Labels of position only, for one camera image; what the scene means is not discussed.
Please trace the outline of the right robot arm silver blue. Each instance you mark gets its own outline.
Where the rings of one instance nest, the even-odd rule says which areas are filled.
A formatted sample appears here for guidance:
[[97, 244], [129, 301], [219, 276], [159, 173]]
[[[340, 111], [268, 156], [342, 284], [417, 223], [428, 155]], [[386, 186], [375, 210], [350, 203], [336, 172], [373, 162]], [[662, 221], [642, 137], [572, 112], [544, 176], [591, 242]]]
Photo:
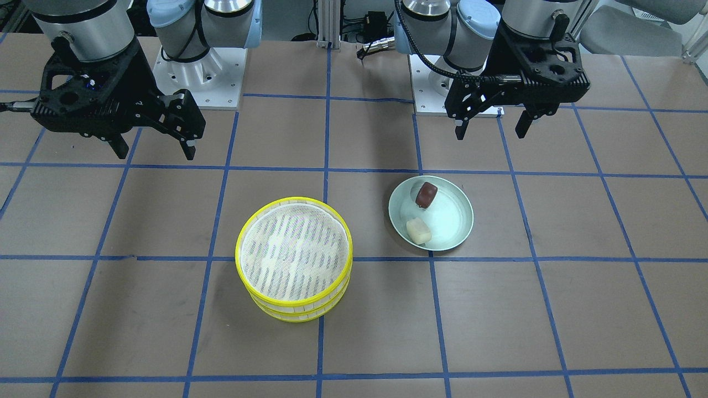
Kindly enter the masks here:
[[262, 39], [260, 1], [149, 1], [161, 43], [151, 66], [119, 1], [25, 1], [50, 39], [40, 91], [3, 111], [43, 128], [109, 144], [120, 159], [132, 128], [176, 139], [187, 160], [204, 135], [203, 108], [237, 108], [249, 49]]

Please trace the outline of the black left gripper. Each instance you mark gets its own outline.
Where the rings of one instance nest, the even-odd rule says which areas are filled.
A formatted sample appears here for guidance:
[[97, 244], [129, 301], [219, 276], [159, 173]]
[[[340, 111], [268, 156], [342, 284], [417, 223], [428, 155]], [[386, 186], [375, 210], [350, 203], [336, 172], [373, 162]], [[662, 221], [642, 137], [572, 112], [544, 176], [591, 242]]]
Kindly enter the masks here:
[[463, 140], [471, 118], [491, 106], [524, 105], [515, 126], [524, 139], [532, 124], [561, 103], [576, 102], [591, 88], [579, 46], [567, 22], [553, 22], [548, 38], [528, 38], [501, 23], [479, 76], [453, 76], [445, 110]]

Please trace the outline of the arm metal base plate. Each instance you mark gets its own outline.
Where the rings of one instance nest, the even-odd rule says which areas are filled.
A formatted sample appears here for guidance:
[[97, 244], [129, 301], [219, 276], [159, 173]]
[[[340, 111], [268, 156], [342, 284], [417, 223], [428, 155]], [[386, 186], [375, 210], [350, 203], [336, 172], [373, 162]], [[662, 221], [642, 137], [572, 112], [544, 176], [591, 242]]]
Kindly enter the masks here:
[[[426, 55], [430, 62], [444, 71], [455, 72], [442, 56]], [[449, 93], [452, 79], [438, 75], [428, 68], [417, 55], [409, 55], [410, 83], [414, 92], [415, 115], [417, 116], [447, 116], [445, 98]], [[500, 118], [505, 116], [504, 108], [491, 106], [477, 116], [485, 118]]]
[[159, 54], [153, 75], [162, 92], [187, 89], [202, 110], [237, 111], [247, 56], [246, 49], [212, 48], [201, 60], [179, 63]]

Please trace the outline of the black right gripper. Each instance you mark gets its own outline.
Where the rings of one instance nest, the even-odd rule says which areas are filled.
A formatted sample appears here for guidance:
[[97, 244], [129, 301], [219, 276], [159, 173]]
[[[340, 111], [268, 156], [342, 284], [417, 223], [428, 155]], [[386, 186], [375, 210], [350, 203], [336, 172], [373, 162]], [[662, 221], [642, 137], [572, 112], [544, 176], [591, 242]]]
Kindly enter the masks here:
[[106, 139], [119, 159], [131, 150], [124, 133], [159, 120], [177, 139], [187, 161], [196, 154], [206, 121], [191, 91], [163, 95], [137, 38], [99, 61], [80, 61], [67, 38], [51, 41], [40, 92], [30, 115], [56, 133]]

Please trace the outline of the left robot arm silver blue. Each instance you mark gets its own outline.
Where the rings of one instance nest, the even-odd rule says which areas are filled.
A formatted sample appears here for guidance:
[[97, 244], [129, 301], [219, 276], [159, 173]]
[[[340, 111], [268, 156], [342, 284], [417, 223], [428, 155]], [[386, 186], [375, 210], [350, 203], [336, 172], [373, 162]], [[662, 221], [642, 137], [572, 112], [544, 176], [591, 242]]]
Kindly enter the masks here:
[[463, 139], [470, 120], [493, 106], [521, 105], [523, 139], [591, 88], [569, 33], [579, 1], [396, 1], [395, 40], [436, 75], [451, 80], [445, 112]]

